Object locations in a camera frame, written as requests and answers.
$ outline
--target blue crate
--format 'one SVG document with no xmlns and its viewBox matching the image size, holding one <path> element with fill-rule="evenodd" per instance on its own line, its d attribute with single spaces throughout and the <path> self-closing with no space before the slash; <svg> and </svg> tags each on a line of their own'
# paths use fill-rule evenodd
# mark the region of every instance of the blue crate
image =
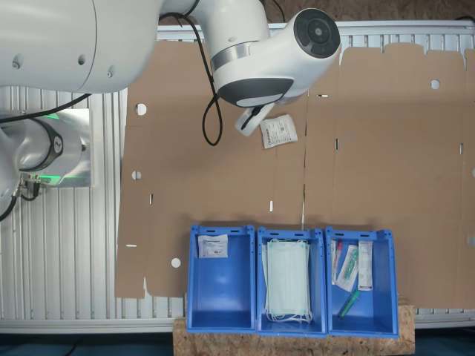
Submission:
<svg viewBox="0 0 475 356">
<path fill-rule="evenodd" d="M 264 308 L 266 302 L 266 281 L 262 266 L 262 245 L 272 239 L 307 240 L 309 252 L 309 291 L 313 319 L 310 324 L 291 321 L 276 323 L 269 321 Z M 284 231 L 258 229 L 258 334 L 263 336 L 326 337 L 327 316 L 325 295 L 324 239 L 319 229 L 307 231 Z"/>
<path fill-rule="evenodd" d="M 350 293 L 332 285 L 331 240 L 342 240 L 338 273 L 343 266 L 350 244 L 358 241 L 373 241 L 373 290 L 360 291 L 359 299 L 348 314 L 340 319 L 338 313 Z M 327 315 L 330 335 L 359 337 L 399 337 L 398 293 L 396 286 L 396 258 L 393 235 L 389 230 L 381 231 L 336 231 L 325 229 L 327 264 Z M 358 278 L 353 291 L 358 289 Z"/>
<path fill-rule="evenodd" d="M 198 258 L 198 236 L 228 235 L 227 258 Z M 255 333 L 255 232 L 252 226 L 190 233 L 188 332 Z"/>
</svg>

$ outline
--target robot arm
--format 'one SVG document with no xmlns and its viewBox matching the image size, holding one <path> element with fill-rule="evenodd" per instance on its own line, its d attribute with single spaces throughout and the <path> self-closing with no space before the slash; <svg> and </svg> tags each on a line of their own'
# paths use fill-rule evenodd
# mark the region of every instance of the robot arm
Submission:
<svg viewBox="0 0 475 356">
<path fill-rule="evenodd" d="M 253 108 L 266 108 L 256 117 L 258 122 L 273 103 L 305 93 L 335 61 L 340 45 L 335 22 L 316 9 L 301 11 L 271 37 L 259 0 L 0 0 L 0 87 L 78 93 L 122 90 L 148 64 L 160 14 L 165 13 L 189 13 L 198 20 L 215 90 L 227 102 L 249 108 L 247 122 Z M 2 197 L 9 199 L 20 172 L 26 171 L 25 155 L 51 161 L 45 155 L 54 151 L 51 137 L 56 139 L 56 134 L 40 139 L 47 135 L 33 134 L 42 130 L 38 122 L 26 122 L 6 127 L 0 121 L 0 202 Z M 249 135 L 256 122 L 242 132 Z M 56 152 L 68 161 L 61 164 L 64 173 L 65 166 L 69 169 L 79 161 L 81 142 L 66 126 L 52 126 L 53 133 L 65 138 L 64 148 Z M 48 174 L 55 174 L 51 163 L 30 163 L 29 168 L 39 170 L 28 172 L 48 169 Z"/>
</svg>

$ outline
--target green item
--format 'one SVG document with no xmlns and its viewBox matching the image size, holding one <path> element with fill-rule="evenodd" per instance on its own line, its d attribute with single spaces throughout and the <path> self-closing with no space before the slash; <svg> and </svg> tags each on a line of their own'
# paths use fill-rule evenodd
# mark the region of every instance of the green item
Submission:
<svg viewBox="0 0 475 356">
<path fill-rule="evenodd" d="M 355 268 L 355 264 L 357 260 L 358 260 L 358 248 L 355 248 L 353 250 L 353 253 L 351 254 L 351 259 L 348 262 L 347 270 L 344 272 L 345 280 L 351 277 L 351 274 L 353 273 L 353 269 Z"/>
<path fill-rule="evenodd" d="M 355 301 L 359 297 L 359 291 L 356 290 L 353 294 L 350 295 L 350 298 L 348 298 L 347 302 L 344 304 L 343 308 L 341 308 L 340 312 L 338 313 L 338 317 L 340 319 L 343 319 L 344 316 L 348 313 L 348 311 L 351 309 Z"/>
</svg>

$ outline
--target cardboard sheet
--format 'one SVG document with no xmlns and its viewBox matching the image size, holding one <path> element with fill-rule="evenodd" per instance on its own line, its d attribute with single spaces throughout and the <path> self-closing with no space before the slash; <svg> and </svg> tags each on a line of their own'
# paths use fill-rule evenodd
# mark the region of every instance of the cardboard sheet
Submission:
<svg viewBox="0 0 475 356">
<path fill-rule="evenodd" d="M 259 130 L 249 138 L 235 130 L 243 109 L 222 100 L 223 138 L 209 146 L 201 123 L 211 97 L 196 43 L 159 42 L 129 88 L 116 297 L 144 298 L 144 278 L 151 295 L 182 297 L 193 224 L 301 228 L 308 96 L 270 113 L 290 114 L 300 140 L 269 150 Z M 143 116 L 134 110 L 139 103 L 147 107 Z M 217 127 L 213 107 L 206 119 L 211 141 Z"/>
<path fill-rule="evenodd" d="M 392 230 L 398 292 L 420 308 L 475 307 L 467 57 L 469 71 L 460 53 L 415 44 L 350 48 L 309 99 L 306 225 Z"/>
<path fill-rule="evenodd" d="M 234 129 L 242 109 L 220 101 L 213 148 L 197 44 L 158 43 L 128 92 L 116 297 L 143 298 L 144 278 L 154 296 L 183 296 L 192 224 L 300 228 L 304 192 L 307 228 L 393 230 L 399 293 L 418 307 L 475 308 L 475 53 L 466 59 L 467 70 L 460 53 L 416 44 L 347 49 L 309 97 L 269 115 L 289 113 L 298 142 L 264 150 L 259 130 Z M 207 129 L 214 140 L 214 108 Z"/>
</svg>

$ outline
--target face mask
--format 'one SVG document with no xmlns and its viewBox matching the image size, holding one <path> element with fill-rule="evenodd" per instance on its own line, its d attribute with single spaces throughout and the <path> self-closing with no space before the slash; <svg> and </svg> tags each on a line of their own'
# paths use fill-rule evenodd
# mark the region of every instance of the face mask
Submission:
<svg viewBox="0 0 475 356">
<path fill-rule="evenodd" d="M 267 244 L 266 301 L 271 321 L 311 321 L 308 256 L 305 241 L 272 240 Z"/>
</svg>

